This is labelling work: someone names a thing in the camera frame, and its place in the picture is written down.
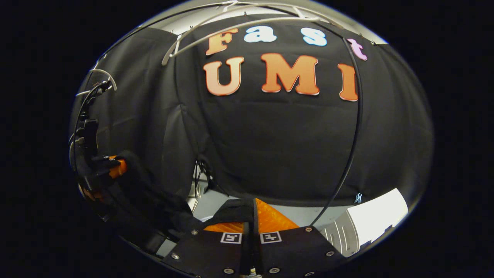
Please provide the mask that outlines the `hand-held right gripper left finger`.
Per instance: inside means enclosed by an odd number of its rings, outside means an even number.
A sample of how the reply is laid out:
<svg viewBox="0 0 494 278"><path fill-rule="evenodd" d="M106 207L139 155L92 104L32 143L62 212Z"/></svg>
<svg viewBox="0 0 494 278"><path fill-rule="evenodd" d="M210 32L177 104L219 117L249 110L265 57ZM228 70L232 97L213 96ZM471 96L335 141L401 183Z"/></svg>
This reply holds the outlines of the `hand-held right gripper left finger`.
<svg viewBox="0 0 494 278"><path fill-rule="evenodd" d="M205 222L186 234L163 258L187 277L245 277L252 273L250 222Z"/></svg>

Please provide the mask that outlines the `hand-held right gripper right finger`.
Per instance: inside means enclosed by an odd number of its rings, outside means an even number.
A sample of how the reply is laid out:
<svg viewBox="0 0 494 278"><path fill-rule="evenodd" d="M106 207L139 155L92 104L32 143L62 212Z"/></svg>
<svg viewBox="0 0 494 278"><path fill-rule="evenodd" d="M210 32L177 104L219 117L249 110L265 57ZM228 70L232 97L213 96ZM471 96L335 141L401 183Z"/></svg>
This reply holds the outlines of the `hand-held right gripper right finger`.
<svg viewBox="0 0 494 278"><path fill-rule="evenodd" d="M255 200L252 268L263 278L312 278L346 262L339 234L300 225L275 207Z"/></svg>

